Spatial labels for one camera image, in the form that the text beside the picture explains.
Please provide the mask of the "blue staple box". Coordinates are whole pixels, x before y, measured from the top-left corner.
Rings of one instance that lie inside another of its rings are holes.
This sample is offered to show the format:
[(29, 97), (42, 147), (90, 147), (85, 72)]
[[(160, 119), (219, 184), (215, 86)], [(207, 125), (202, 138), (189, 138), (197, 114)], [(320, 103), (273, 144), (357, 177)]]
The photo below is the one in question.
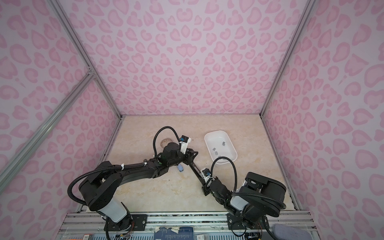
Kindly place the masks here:
[(183, 166), (181, 164), (178, 164), (177, 168), (178, 168), (179, 172), (183, 172), (184, 171), (184, 168), (183, 168)]

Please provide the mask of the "black stapler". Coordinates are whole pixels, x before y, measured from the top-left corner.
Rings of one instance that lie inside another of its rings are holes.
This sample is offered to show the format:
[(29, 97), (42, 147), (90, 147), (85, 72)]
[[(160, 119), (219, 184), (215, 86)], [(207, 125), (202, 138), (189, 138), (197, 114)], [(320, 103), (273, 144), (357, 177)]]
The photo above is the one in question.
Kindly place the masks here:
[(204, 179), (204, 175), (202, 174), (202, 172), (198, 169), (198, 167), (194, 162), (190, 163), (189, 166), (194, 172), (194, 174), (196, 175), (196, 177), (198, 178), (198, 180), (200, 181), (200, 183), (202, 184), (202, 186), (204, 186), (206, 184), (206, 181)]

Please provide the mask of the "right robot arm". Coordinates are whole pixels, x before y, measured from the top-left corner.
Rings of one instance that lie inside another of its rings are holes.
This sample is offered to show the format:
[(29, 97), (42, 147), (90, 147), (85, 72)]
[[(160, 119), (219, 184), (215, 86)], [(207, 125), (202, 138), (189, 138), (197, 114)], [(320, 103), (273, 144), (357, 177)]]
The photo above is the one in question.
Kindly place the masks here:
[(279, 181), (249, 172), (243, 185), (230, 191), (210, 170), (202, 173), (204, 195), (212, 195), (230, 215), (240, 223), (252, 228), (264, 216), (277, 218), (286, 208), (284, 203), (287, 188)]

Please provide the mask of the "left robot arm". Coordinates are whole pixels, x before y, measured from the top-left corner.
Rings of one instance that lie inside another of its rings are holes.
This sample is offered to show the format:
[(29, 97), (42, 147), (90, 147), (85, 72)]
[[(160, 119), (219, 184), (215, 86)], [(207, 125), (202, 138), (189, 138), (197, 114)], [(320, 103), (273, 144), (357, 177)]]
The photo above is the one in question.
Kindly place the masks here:
[(182, 150), (180, 144), (170, 143), (161, 153), (139, 164), (113, 165), (106, 161), (73, 180), (68, 187), (68, 195), (89, 210), (104, 216), (107, 221), (124, 225), (126, 229), (132, 217), (127, 207), (114, 198), (117, 189), (130, 182), (159, 178), (170, 167), (180, 163), (191, 165), (198, 154), (193, 149)]

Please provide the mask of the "clear tape roll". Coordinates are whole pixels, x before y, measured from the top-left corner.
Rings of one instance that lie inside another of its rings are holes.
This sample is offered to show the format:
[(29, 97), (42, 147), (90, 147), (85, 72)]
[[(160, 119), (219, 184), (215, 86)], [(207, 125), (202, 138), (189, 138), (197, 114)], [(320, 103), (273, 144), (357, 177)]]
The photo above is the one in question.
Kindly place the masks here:
[(170, 138), (163, 139), (160, 143), (162, 149), (164, 149), (169, 143), (172, 143), (173, 140)]

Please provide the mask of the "white plastic tray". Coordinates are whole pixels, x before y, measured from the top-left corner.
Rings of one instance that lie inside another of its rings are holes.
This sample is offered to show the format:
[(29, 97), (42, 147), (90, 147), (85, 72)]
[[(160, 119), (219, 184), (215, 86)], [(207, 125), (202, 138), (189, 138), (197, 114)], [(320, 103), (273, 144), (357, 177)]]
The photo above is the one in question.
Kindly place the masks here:
[(237, 160), (238, 153), (229, 135), (225, 131), (218, 130), (207, 133), (204, 140), (212, 161), (215, 161), (219, 157), (227, 157), (233, 162)]

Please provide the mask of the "grey cloth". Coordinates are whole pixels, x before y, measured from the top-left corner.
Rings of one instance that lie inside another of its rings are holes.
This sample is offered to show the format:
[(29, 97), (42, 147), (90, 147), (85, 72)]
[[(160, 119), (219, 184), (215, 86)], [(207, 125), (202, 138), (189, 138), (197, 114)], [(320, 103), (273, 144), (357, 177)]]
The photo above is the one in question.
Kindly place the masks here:
[(278, 240), (312, 240), (310, 233), (287, 225), (274, 225), (273, 233)]

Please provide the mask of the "blue box on rail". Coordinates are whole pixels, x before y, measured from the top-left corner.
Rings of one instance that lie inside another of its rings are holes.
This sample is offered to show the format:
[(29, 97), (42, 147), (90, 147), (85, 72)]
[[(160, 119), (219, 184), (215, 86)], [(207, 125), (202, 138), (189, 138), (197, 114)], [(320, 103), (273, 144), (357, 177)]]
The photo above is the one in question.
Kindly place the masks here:
[(192, 227), (158, 228), (154, 233), (154, 240), (194, 240)]

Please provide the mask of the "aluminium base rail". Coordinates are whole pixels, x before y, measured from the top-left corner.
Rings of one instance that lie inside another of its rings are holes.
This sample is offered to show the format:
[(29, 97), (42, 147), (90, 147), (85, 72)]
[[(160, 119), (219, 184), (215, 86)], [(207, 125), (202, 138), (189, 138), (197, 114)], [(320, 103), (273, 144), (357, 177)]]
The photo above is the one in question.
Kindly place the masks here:
[(254, 229), (235, 229), (236, 219), (227, 212), (138, 212), (132, 230), (119, 231), (111, 226), (107, 232), (105, 219), (96, 212), (82, 209), (78, 213), (67, 214), (56, 240), (153, 240), (160, 229), (168, 229), (180, 234), (181, 228), (192, 228), (194, 236), (204, 235), (208, 240), (255, 239), (260, 236), (270, 240), (274, 225), (284, 225), (306, 231), (311, 240), (320, 236), (312, 216), (308, 211), (282, 211), (277, 218), (268, 217)]

